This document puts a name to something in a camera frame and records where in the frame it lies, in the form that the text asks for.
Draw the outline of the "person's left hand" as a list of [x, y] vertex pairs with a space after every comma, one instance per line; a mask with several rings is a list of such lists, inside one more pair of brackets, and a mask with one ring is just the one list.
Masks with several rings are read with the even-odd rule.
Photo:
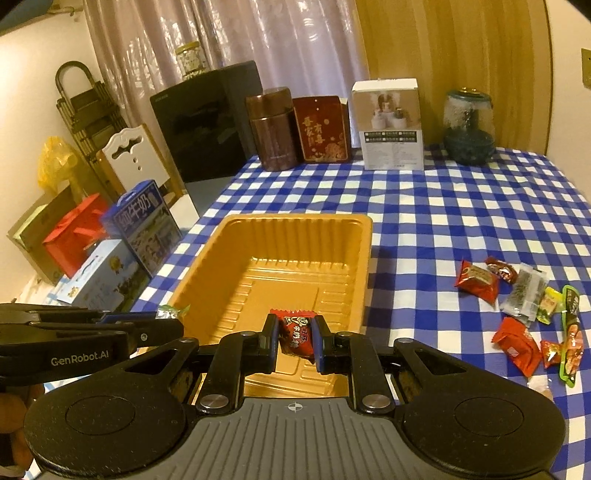
[[33, 456], [23, 425], [28, 408], [44, 394], [43, 384], [1, 393], [1, 477], [17, 478], [31, 466]]

